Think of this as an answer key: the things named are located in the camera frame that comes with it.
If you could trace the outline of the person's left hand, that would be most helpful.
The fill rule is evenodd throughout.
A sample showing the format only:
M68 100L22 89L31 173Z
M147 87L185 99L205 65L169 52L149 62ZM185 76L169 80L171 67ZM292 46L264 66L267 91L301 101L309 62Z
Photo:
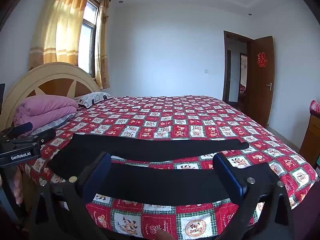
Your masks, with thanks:
M23 202L23 183L22 174L18 166L11 166L5 181L9 183L9 187L17 205L21 205Z

